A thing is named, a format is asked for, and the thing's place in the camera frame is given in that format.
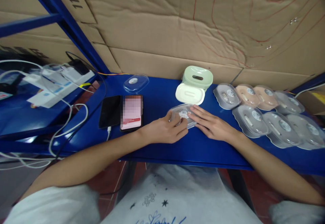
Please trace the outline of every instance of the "clear plastic lid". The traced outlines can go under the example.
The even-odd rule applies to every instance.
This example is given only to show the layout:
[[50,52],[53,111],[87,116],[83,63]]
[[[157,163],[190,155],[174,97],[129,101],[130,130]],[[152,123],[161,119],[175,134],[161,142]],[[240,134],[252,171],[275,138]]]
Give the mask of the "clear plastic lid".
[[304,106],[291,94],[285,91],[275,91],[279,106],[276,111],[281,114],[300,114],[305,111]]
[[325,147],[325,133],[312,119],[303,115],[287,115],[286,117],[303,143],[314,146],[310,149]]
[[237,110],[245,126],[252,133],[258,134],[260,136],[269,133],[269,129],[263,120],[263,114],[258,108],[254,108],[249,105],[241,105],[237,108]]
[[130,94],[137,94],[149,83],[146,75],[136,74],[123,83],[123,88]]
[[187,129],[194,127],[196,125],[196,122],[193,121],[191,118],[189,118],[189,116],[187,115],[188,112],[191,114],[194,114],[190,110],[191,106],[193,106],[193,105],[192,104],[182,104],[182,105],[178,105],[178,106],[171,108],[170,110],[173,113],[172,113],[172,116],[170,117],[169,121],[174,120],[175,116],[178,114],[180,117],[187,119]]
[[277,112],[268,112],[264,114],[264,120],[273,136],[281,143],[291,144],[293,146],[301,144],[298,134],[293,130],[285,116]]
[[235,90],[235,88],[228,84],[228,83],[221,83],[219,84],[215,90],[213,91],[217,100],[221,100],[219,102],[219,105],[224,108],[224,109],[229,109],[229,108],[233,108],[236,107],[237,105],[240,104],[240,97],[237,94],[237,91]]
[[254,87],[254,91],[257,97],[260,99],[260,104],[258,105],[259,109],[272,110],[278,106],[274,91],[269,87],[257,85]]
[[240,84],[236,87],[236,91],[241,98],[242,104],[256,107],[260,103],[260,100],[251,85]]

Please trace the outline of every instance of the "smartphone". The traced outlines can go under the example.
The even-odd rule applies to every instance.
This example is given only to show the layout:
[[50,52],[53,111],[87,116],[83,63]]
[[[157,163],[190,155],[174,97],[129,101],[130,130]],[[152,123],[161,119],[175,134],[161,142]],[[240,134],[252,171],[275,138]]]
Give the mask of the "smartphone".
[[127,95],[123,97],[121,106],[121,131],[137,130],[143,124],[142,95]]
[[122,96],[106,97],[102,102],[101,115],[98,127],[108,128],[120,123],[121,118],[121,100]]

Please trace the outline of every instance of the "label sticker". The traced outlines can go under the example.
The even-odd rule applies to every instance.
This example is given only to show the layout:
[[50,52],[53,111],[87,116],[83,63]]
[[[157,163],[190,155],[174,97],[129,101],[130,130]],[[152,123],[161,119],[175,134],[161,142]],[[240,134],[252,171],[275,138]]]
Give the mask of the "label sticker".
[[294,98],[290,98],[290,97],[289,97],[289,100],[290,100],[291,103],[293,103],[293,104],[295,104],[295,105],[299,105],[298,101],[295,100]]
[[264,90],[264,92],[269,96],[273,96],[273,93],[269,89]]
[[316,127],[314,127],[313,125],[311,125],[311,124],[307,124],[306,125],[307,126],[307,128],[308,128],[308,130],[312,133],[312,134],[314,134],[314,135],[319,135],[319,132],[318,132],[318,130],[317,130],[317,128]]
[[188,119],[189,118],[189,116],[187,115],[187,110],[182,110],[181,112],[179,112],[178,114],[179,114],[179,116],[181,117],[181,118],[185,118],[185,119]]
[[130,79],[130,81],[129,81],[130,84],[135,84],[135,83],[137,83],[137,82],[138,82],[138,79],[137,79],[137,78],[132,78],[132,79]]
[[253,110],[253,111],[252,111],[252,115],[253,115],[253,117],[254,117],[256,120],[258,120],[258,121],[261,121],[261,120],[262,120],[261,115],[260,115],[256,110]]
[[249,94],[251,94],[251,95],[254,95],[254,94],[255,94],[254,90],[252,90],[251,88],[248,88],[248,89],[247,89],[247,92],[248,92]]
[[227,90],[227,94],[228,94],[230,97],[235,97],[235,93],[234,93],[231,89]]
[[285,131],[291,131],[291,127],[289,126],[288,123],[286,123],[285,121],[283,120],[280,120],[279,121],[279,124],[280,124],[280,127],[285,130]]

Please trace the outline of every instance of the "gray plastic container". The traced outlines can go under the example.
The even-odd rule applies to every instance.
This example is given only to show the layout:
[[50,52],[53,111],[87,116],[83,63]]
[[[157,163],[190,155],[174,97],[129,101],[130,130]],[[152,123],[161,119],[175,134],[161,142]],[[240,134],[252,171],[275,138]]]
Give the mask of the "gray plastic container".
[[283,115],[300,114],[305,111],[305,107],[291,94],[285,91],[275,91],[279,105],[275,110]]
[[233,115],[247,137],[259,138],[269,133],[269,128],[258,108],[245,104],[240,105],[233,110]]
[[235,88],[229,83],[221,83],[213,90],[221,108],[230,110],[237,107],[241,98],[238,96]]
[[325,148],[325,133],[312,119],[303,115],[287,115],[288,121],[301,138],[301,149]]
[[180,117],[187,119],[187,129],[190,129],[196,125],[196,122],[193,121],[191,118],[188,117],[187,113],[190,112],[191,114],[194,114],[190,108],[193,106],[192,104],[182,104],[175,106],[171,108],[170,110],[173,112],[172,116],[170,117],[169,121],[174,120],[176,114],[179,114]]
[[288,148],[301,144],[300,138],[287,118],[277,112],[264,114],[264,121],[270,129],[267,137],[278,148]]

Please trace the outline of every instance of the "power adapter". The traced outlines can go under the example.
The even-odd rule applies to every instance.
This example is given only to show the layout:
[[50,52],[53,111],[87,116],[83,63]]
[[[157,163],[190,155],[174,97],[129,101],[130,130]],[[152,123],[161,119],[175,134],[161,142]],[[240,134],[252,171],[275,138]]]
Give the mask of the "power adapter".
[[79,59],[73,59],[70,62],[68,62],[68,64],[72,66],[81,75],[86,75],[89,72],[89,69]]

